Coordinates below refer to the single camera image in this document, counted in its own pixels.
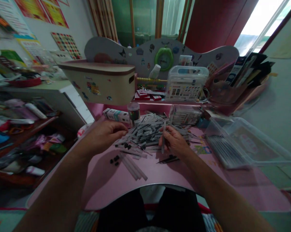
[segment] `green clock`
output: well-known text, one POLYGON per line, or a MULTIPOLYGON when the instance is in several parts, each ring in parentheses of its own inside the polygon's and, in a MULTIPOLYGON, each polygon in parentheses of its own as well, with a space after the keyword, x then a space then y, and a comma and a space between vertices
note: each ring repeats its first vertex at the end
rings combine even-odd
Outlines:
POLYGON ((155 64, 161 67, 161 71, 168 71, 174 65, 174 56, 170 48, 165 45, 164 48, 160 48, 155 56, 155 64))

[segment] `white cabinet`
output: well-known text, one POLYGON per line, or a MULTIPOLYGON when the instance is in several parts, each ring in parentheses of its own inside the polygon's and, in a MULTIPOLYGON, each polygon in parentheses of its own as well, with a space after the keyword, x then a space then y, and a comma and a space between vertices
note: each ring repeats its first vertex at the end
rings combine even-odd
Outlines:
POLYGON ((30 88, 3 87, 0 91, 7 91, 15 98, 23 100, 43 97, 63 113, 60 119, 76 131, 84 124, 94 122, 91 112, 70 81, 56 81, 53 84, 41 84, 30 88))

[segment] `cabinet drawer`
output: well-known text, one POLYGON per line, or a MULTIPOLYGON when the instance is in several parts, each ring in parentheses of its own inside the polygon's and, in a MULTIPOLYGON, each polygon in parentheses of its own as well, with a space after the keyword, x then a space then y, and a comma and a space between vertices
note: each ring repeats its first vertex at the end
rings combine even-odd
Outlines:
POLYGON ((75 89, 70 89, 65 92, 65 95, 70 100, 75 108, 84 105, 82 98, 80 97, 79 93, 75 89))
POLYGON ((76 109, 84 120, 87 119, 89 116, 92 116, 90 110, 84 103, 83 105, 77 107, 76 109))

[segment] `wooden storage box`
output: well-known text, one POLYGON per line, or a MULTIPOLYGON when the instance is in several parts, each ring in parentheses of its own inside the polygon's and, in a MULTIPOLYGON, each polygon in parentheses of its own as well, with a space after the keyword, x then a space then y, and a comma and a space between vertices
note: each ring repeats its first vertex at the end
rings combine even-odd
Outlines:
POLYGON ((84 102, 127 105, 135 95, 135 66, 77 60, 59 67, 84 102))

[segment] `hand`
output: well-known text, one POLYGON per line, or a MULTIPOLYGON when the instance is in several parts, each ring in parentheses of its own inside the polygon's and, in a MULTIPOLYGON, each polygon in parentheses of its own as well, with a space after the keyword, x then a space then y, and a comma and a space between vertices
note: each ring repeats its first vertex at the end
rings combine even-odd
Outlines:
POLYGON ((159 146, 163 143, 163 137, 165 138, 165 151, 170 150, 179 159, 182 160, 194 153, 182 135, 172 126, 166 126, 166 131, 163 132, 162 137, 159 139, 159 146))
POLYGON ((124 124, 116 121, 104 121, 94 127, 74 148, 78 155, 93 157, 103 153, 116 140, 126 135, 128 129, 124 124))

